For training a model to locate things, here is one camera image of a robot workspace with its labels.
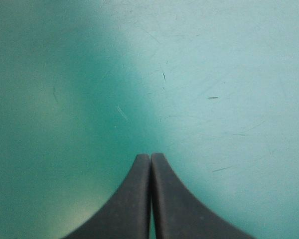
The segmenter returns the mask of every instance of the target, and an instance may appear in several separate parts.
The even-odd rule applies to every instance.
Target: teal surface
[[[66,235],[154,151],[299,239],[299,1],[0,1],[0,239]]]

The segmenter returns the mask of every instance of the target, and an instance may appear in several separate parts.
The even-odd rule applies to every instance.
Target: black rubber tip
[[[252,239],[199,202],[161,153],[151,156],[157,239]]]
[[[150,159],[136,157],[125,180],[107,203],[64,239],[148,239]]]

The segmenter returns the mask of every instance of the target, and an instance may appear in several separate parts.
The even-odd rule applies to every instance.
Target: scuff mark
[[[121,114],[121,116],[122,116],[126,121],[129,120],[129,118],[128,118],[127,115],[123,112],[123,110],[121,109],[120,106],[116,106],[116,109],[118,110],[118,112]]]

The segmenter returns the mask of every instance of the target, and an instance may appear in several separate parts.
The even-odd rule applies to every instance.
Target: black rubber pad
[[[150,159],[138,155],[125,180],[107,203],[64,239],[148,239]]]
[[[151,156],[152,203],[157,239],[252,239],[198,201],[163,154]]]

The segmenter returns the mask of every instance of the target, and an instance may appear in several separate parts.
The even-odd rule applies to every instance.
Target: scratch
[[[56,93],[55,93],[56,83],[57,83],[57,79],[55,80],[54,85],[53,85],[53,96],[54,96],[55,101],[57,103],[59,103],[59,101],[58,101],[58,99],[56,97]]]
[[[146,31],[144,28],[140,27],[140,29],[143,30],[144,32],[146,32],[151,38],[153,38],[155,41],[157,41],[160,44],[160,42],[157,40],[157,38],[154,37],[152,34],[150,34],[148,31]]]
[[[245,133],[234,133],[233,135],[247,136]]]
[[[249,129],[247,129],[247,130],[245,130],[245,131],[242,131],[242,133],[245,133],[245,132],[248,132],[248,131],[251,131],[252,129],[254,129],[254,128],[257,128],[258,126],[261,126],[264,122],[266,122],[265,120],[264,121],[262,121],[261,123],[259,123],[258,125],[255,125],[254,127],[252,127],[252,128],[249,128]]]
[[[129,118],[128,118],[127,115],[123,112],[123,110],[121,109],[120,106],[116,106],[116,109],[118,110],[118,112],[121,114],[121,116],[122,116],[126,121],[129,120]]]
[[[164,80],[166,81],[166,75],[164,74],[164,71],[162,71],[163,76],[164,76]]]
[[[222,171],[222,170],[225,170],[225,169],[228,169],[228,168],[232,168],[233,166],[230,166],[230,167],[226,167],[226,168],[220,168],[220,169],[216,169],[214,171],[212,171],[213,173],[214,172],[218,172],[218,171]]]

